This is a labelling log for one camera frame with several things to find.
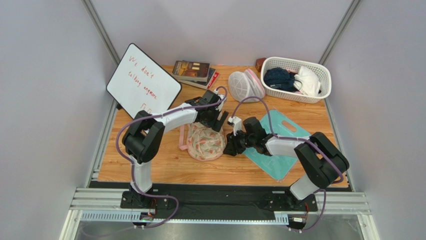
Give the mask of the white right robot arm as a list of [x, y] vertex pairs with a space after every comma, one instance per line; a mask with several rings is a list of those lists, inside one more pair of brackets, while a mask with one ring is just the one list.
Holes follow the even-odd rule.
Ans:
[[290, 186], [287, 195], [292, 200], [305, 200], [317, 191], [342, 181], [343, 173], [350, 167], [347, 158], [322, 132], [306, 137], [280, 136], [266, 132], [256, 117], [246, 120], [230, 117], [228, 124], [233, 130], [226, 136], [225, 155], [236, 156], [255, 150], [263, 156], [286, 156], [299, 160], [305, 174]]

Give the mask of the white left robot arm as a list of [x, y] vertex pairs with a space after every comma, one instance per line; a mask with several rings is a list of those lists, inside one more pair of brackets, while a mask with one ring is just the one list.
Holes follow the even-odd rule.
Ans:
[[148, 191], [153, 184], [151, 161], [167, 132], [192, 123], [200, 123], [219, 132], [229, 114], [222, 111], [227, 97], [227, 93], [220, 94], [218, 89], [207, 90], [203, 96], [186, 100], [163, 112], [151, 114], [141, 110], [133, 121], [123, 126], [117, 134], [115, 147], [130, 163], [130, 188], [139, 195], [149, 196]]

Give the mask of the floral mesh laundry bag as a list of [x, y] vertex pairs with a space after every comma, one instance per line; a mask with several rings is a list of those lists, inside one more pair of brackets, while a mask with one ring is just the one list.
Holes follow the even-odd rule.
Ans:
[[187, 151], [190, 157], [200, 162], [214, 161], [223, 155], [226, 146], [223, 129], [215, 131], [194, 122], [179, 129], [178, 148]]

